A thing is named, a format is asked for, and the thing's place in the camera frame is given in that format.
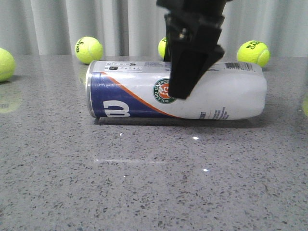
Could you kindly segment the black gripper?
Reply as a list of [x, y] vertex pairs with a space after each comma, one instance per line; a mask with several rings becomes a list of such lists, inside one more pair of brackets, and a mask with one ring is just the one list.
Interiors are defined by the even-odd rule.
[[169, 95], [186, 99], [224, 55], [218, 45], [226, 0], [158, 0], [165, 15], [164, 61], [171, 61]]

